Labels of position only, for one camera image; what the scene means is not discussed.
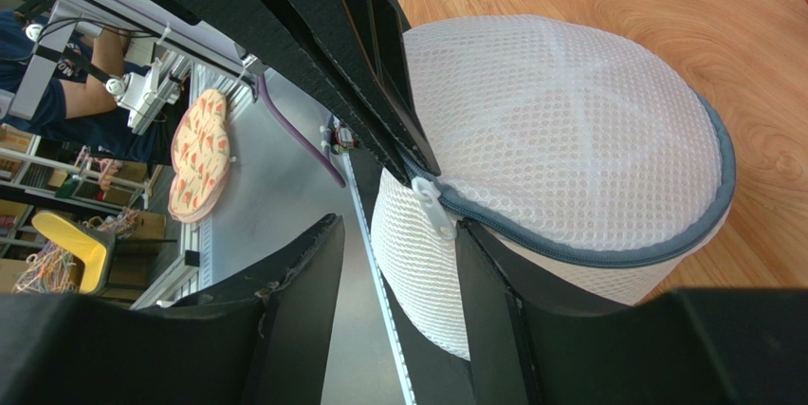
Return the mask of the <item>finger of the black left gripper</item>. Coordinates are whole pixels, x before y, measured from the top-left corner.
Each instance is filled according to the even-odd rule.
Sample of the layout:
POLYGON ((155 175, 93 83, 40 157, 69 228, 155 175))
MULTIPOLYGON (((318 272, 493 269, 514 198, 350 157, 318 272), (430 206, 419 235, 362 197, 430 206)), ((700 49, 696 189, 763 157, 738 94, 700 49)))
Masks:
POLYGON ((393 0, 151 0, 230 38, 345 122, 398 180, 440 168, 415 113, 393 0))

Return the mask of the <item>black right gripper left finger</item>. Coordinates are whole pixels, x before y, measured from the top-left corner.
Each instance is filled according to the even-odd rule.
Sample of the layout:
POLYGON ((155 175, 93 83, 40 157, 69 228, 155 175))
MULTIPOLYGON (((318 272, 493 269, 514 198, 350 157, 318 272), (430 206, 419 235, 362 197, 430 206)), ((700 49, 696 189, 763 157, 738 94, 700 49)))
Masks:
POLYGON ((5 404, 317 404, 345 228, 285 247, 169 307, 78 294, 1 299, 5 404))

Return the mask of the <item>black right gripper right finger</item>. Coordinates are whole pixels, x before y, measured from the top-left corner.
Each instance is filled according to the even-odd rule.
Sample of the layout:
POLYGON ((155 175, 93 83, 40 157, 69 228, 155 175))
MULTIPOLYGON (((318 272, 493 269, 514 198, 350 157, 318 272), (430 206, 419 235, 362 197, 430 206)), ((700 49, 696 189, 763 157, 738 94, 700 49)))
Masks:
POLYGON ((462 221, 480 404, 803 404, 803 289, 683 288, 639 306, 581 289, 462 221))

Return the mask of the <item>white mesh laundry bag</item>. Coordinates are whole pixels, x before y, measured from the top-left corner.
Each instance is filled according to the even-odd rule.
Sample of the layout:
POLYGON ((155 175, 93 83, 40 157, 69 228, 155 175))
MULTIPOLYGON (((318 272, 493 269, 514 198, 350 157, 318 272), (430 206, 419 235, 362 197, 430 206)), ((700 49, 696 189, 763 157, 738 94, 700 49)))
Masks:
POLYGON ((736 160, 710 103, 613 33, 536 15, 403 35, 441 203, 534 265, 636 304, 719 231, 736 160))

